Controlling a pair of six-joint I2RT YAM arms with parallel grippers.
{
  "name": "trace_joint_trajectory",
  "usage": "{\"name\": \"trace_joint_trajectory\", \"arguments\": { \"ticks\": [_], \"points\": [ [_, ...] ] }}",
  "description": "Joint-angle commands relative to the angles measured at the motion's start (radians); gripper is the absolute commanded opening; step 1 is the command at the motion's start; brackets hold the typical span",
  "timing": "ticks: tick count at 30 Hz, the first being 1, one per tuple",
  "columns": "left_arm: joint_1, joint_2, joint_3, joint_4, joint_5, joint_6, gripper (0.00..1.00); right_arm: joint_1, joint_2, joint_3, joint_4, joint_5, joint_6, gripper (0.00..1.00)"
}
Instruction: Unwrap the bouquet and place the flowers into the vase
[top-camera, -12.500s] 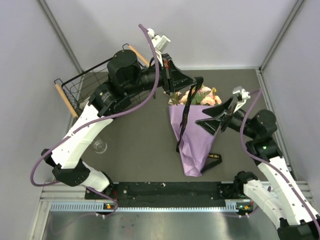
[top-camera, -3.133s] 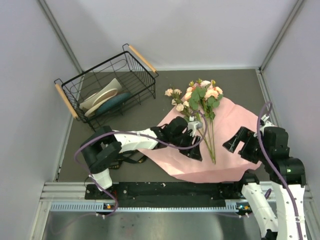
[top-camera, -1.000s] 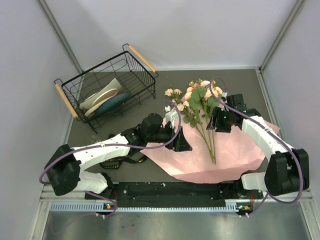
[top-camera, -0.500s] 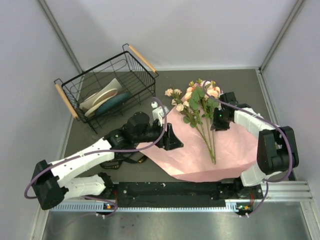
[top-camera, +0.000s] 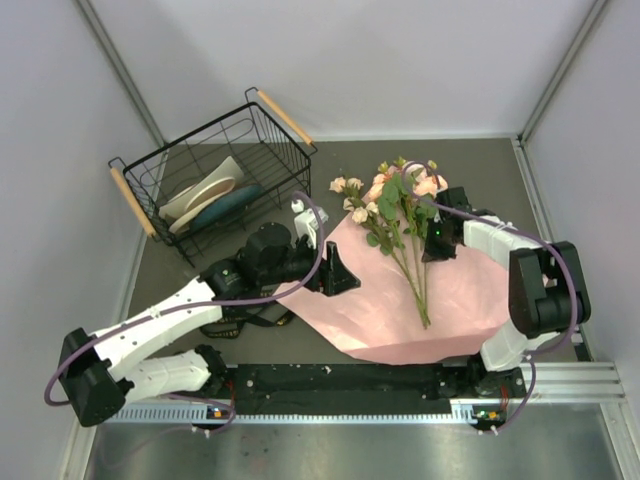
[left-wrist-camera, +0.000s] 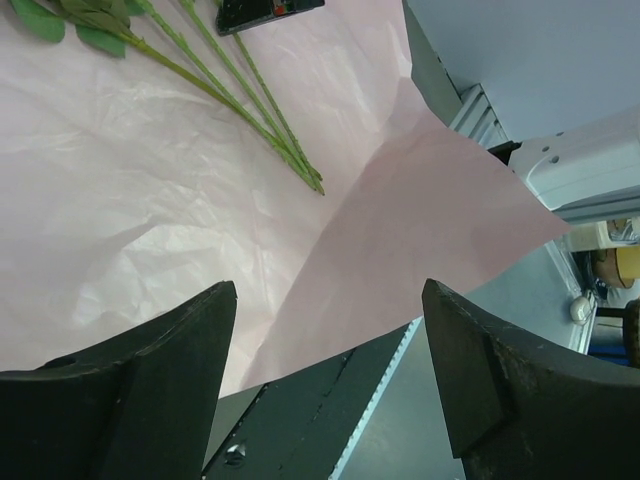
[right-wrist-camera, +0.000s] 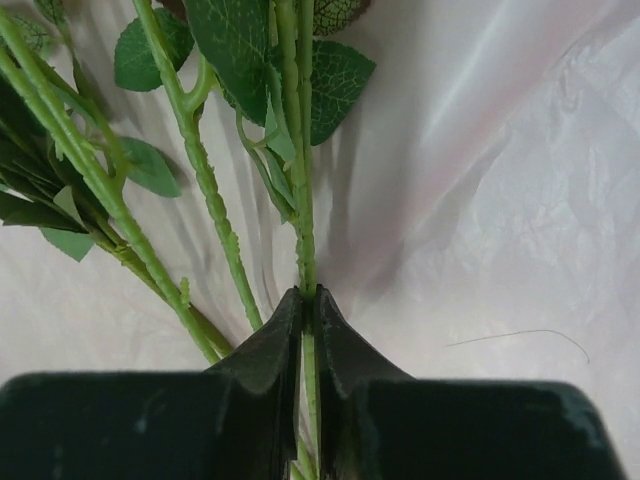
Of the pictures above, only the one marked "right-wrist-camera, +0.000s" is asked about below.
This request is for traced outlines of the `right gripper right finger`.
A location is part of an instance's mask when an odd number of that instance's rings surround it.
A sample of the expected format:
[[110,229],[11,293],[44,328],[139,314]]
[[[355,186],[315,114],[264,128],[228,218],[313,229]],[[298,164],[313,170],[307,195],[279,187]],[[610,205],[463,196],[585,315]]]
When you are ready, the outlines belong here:
[[316,291],[325,479],[621,479],[590,400],[561,382],[424,380],[390,362]]

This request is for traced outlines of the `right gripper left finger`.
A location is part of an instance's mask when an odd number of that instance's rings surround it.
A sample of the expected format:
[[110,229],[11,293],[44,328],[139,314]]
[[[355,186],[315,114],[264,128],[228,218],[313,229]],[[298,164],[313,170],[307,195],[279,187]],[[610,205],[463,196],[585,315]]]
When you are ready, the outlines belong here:
[[37,372],[1,388],[5,479],[285,479],[302,299],[204,371]]

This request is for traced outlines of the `pink wrapping paper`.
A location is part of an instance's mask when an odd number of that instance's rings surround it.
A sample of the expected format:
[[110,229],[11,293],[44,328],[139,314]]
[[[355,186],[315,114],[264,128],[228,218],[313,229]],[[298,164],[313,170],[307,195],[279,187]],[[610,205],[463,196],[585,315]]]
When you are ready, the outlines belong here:
[[[166,93],[113,81],[132,2],[65,3],[114,130],[179,165],[181,197],[129,184],[127,204],[171,276],[242,342],[251,328]],[[316,150],[320,283],[411,375],[578,386],[639,479],[639,1],[374,1],[336,40],[377,68]],[[216,93],[203,143],[268,318],[297,281],[295,234]],[[78,263],[36,229],[1,227],[1,384],[207,363],[101,249]]]

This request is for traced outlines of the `pink flower bouquet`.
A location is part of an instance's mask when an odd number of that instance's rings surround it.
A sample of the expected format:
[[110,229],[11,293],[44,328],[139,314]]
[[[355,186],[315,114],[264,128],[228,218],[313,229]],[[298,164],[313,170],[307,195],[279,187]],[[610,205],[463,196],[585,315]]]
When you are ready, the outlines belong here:
[[[319,468],[318,373],[313,326],[320,285],[312,194],[316,146],[337,129],[362,94],[375,63],[333,35],[356,21],[364,1],[165,1],[135,5],[136,18],[115,49],[117,84],[127,90],[163,87],[189,162],[214,222],[254,334],[263,320],[248,283],[239,241],[202,143],[199,122],[209,93],[219,90],[238,127],[264,129],[244,148],[256,162],[272,203],[296,233],[302,299],[297,457],[285,479],[325,479]],[[1,113],[17,131],[1,137],[3,157],[27,177],[6,180],[1,217],[7,225],[74,232],[96,222],[118,225],[116,250],[165,300],[210,362],[229,356],[224,337],[195,314],[187,282],[175,283],[123,197],[132,168],[122,143],[104,146],[83,134],[71,110],[105,125],[77,75],[67,84],[23,37],[15,18],[1,15]]]

